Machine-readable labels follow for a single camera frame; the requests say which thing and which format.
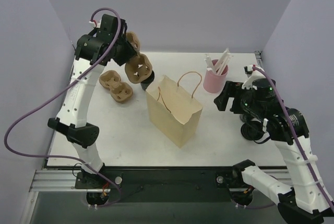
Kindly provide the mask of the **black coffee cup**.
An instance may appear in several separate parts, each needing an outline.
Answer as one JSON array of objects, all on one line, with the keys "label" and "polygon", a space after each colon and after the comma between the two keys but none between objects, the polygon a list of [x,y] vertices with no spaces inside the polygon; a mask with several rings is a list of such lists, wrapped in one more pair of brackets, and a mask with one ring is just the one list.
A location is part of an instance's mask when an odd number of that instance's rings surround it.
[{"label": "black coffee cup", "polygon": [[142,90],[146,91],[148,86],[154,81],[154,78],[155,78],[155,73],[154,71],[152,71],[151,75],[140,83]]},{"label": "black coffee cup", "polygon": [[248,122],[248,121],[251,121],[251,120],[252,120],[252,117],[249,116],[249,115],[241,114],[241,115],[240,115],[240,120],[241,120],[243,123],[246,123],[246,122]]}]

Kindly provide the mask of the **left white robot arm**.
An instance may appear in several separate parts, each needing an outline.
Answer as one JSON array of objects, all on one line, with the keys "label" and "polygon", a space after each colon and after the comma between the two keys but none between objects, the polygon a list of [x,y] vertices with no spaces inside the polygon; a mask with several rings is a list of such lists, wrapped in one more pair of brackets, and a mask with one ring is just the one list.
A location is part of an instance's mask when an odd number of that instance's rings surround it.
[{"label": "left white robot arm", "polygon": [[113,60],[124,65],[136,55],[135,48],[126,38],[127,23],[124,19],[104,14],[100,26],[77,41],[71,82],[64,104],[55,118],[48,120],[48,127],[61,133],[74,146],[87,181],[95,188],[105,184],[104,166],[99,157],[96,140],[99,128],[87,122],[88,107],[97,81],[105,66]]}]

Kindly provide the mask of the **white wrapped straw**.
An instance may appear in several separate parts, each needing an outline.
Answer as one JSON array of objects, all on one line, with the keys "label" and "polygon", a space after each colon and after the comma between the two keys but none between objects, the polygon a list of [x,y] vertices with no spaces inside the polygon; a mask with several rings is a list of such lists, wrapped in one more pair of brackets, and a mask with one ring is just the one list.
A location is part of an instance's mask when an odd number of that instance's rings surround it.
[{"label": "white wrapped straw", "polygon": [[211,57],[208,54],[206,54],[205,62],[207,64],[207,70],[212,71],[213,74],[216,74],[217,72],[215,70],[214,64],[212,62]]},{"label": "white wrapped straw", "polygon": [[230,51],[228,48],[225,49],[225,51],[222,53],[222,56],[218,59],[218,61],[214,64],[214,71],[216,74],[219,74],[220,69],[225,62],[225,59],[230,55]]},{"label": "white wrapped straw", "polygon": [[229,54],[226,55],[226,57],[224,58],[222,64],[220,65],[220,68],[217,71],[218,75],[222,75],[222,73],[225,70],[225,68],[226,68],[226,66],[227,66],[230,58],[231,58],[231,54],[229,53]]}]

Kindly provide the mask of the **aluminium frame rail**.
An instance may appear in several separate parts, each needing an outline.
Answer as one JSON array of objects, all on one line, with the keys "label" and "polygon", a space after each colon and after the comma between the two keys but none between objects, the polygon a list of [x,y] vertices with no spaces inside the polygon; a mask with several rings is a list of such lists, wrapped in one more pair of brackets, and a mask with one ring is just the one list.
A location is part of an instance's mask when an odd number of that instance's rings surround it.
[{"label": "aluminium frame rail", "polygon": [[[187,71],[197,71],[204,77],[205,53],[144,52],[150,59],[156,79],[166,74],[172,80]],[[262,66],[259,51],[232,53],[227,80],[244,81],[243,67],[248,64]],[[110,170],[136,172],[223,170],[230,169],[245,159],[255,162],[266,173],[279,181],[291,184],[283,160],[273,142],[258,145],[242,138],[239,116],[219,112],[213,103],[217,94],[206,92],[202,85],[195,98],[204,106],[196,135],[185,146],[178,148],[148,119],[145,92],[133,85],[134,97],[126,104],[114,102],[106,90],[96,86],[88,110],[88,122],[100,128],[96,141],[99,155]],[[77,161],[52,158],[46,168],[35,172],[32,191],[70,191],[75,189]]]}]

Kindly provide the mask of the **beige paper bag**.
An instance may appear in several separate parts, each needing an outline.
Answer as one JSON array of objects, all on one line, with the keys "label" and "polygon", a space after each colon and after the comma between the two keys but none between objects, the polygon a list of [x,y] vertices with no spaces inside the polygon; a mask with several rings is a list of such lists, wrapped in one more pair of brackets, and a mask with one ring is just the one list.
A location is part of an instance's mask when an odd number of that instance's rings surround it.
[{"label": "beige paper bag", "polygon": [[[197,74],[199,82],[191,93],[181,86],[181,80],[188,74]],[[202,82],[202,75],[196,71],[184,73],[178,81],[163,75],[146,89],[149,120],[177,147],[183,147],[195,134],[203,105],[194,97]]]}]

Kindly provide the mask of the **pink straw holder cup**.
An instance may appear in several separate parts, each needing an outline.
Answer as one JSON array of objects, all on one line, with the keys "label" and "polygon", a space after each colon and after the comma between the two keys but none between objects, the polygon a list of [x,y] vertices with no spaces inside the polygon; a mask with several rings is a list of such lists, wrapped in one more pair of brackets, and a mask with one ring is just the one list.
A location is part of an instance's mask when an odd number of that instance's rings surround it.
[{"label": "pink straw holder cup", "polygon": [[212,71],[206,71],[203,88],[209,93],[220,92],[225,84],[229,67],[226,66],[221,75],[214,74]]}]

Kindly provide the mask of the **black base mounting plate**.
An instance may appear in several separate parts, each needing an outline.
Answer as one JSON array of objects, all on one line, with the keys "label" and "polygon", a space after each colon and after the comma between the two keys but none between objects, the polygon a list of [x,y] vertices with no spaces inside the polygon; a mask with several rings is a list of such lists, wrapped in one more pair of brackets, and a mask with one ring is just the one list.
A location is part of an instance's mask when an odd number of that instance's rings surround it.
[{"label": "black base mounting plate", "polygon": [[232,167],[105,167],[105,176],[76,175],[92,205],[105,203],[220,203],[249,205],[253,189],[234,178]]}]

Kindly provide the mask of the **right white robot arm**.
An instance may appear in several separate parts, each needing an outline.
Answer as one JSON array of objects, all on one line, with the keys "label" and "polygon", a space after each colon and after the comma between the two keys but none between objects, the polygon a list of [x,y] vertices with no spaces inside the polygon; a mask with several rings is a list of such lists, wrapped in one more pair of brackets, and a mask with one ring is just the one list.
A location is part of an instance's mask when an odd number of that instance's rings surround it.
[{"label": "right white robot arm", "polygon": [[274,80],[260,78],[251,89],[244,89],[240,82],[227,81],[214,103],[219,111],[225,111],[228,100],[233,99],[230,111],[240,115],[245,139],[260,140],[265,133],[269,135],[267,139],[279,149],[292,185],[279,182],[250,160],[232,167],[232,182],[262,192],[277,205],[287,223],[323,223],[324,218],[333,216],[333,199],[316,167],[305,118],[300,111],[280,104],[274,84]]}]

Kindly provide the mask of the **brown pulp cup carrier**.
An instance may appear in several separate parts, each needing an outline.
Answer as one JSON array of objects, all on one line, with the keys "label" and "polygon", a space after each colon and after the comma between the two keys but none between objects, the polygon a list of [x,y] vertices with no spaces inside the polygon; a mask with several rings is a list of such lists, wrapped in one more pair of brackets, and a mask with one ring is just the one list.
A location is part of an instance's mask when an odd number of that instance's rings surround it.
[{"label": "brown pulp cup carrier", "polygon": [[131,86],[122,81],[120,75],[115,70],[109,70],[99,77],[100,85],[109,90],[111,97],[117,103],[125,103],[133,96]]}]

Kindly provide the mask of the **stack of black lids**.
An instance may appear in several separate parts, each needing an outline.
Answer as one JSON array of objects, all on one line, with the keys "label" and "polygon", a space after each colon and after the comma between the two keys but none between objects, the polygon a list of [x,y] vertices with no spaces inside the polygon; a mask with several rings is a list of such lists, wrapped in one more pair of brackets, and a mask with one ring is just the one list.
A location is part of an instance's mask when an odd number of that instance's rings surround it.
[{"label": "stack of black lids", "polygon": [[264,144],[270,140],[270,137],[265,138],[262,141],[259,141],[263,138],[264,132],[261,129],[261,124],[257,121],[246,122],[241,126],[242,136],[249,141],[253,141],[256,144]]}]

